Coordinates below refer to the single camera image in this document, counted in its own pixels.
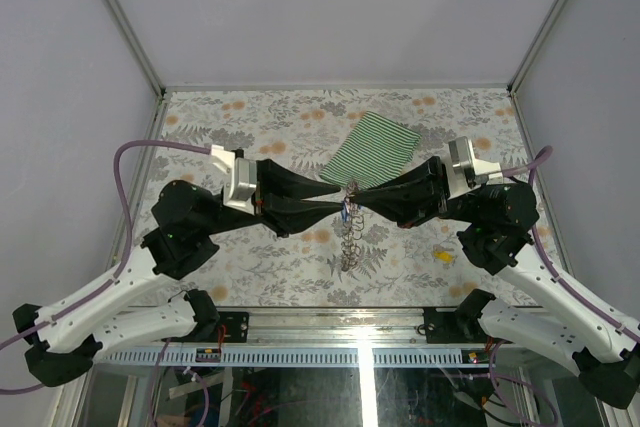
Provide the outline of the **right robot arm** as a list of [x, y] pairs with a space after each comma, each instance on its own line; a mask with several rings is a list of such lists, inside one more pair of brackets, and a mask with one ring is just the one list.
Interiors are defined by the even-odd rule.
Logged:
[[521, 290], [554, 318], [519, 313], [476, 289], [458, 307], [458, 334], [472, 342], [487, 334], [525, 347], [574, 374], [598, 400], [618, 409], [631, 404], [639, 391], [639, 322], [543, 255], [530, 184], [497, 163], [450, 155], [432, 157], [351, 200], [401, 228], [434, 218], [466, 223], [457, 238], [469, 262]]

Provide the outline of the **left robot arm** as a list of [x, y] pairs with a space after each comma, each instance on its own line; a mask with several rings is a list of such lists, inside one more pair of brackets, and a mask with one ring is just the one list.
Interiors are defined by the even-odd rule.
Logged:
[[152, 208], [156, 228], [127, 247], [120, 263], [49, 306], [13, 313], [29, 347], [29, 373], [46, 387], [66, 384], [111, 353], [158, 340], [204, 342], [218, 333], [210, 295], [191, 289], [163, 305], [128, 312], [139, 298], [181, 282], [219, 250], [212, 238], [254, 225], [279, 237], [301, 233], [340, 212], [339, 187], [308, 179], [270, 159], [240, 160], [239, 180], [221, 192], [184, 180], [168, 183]]

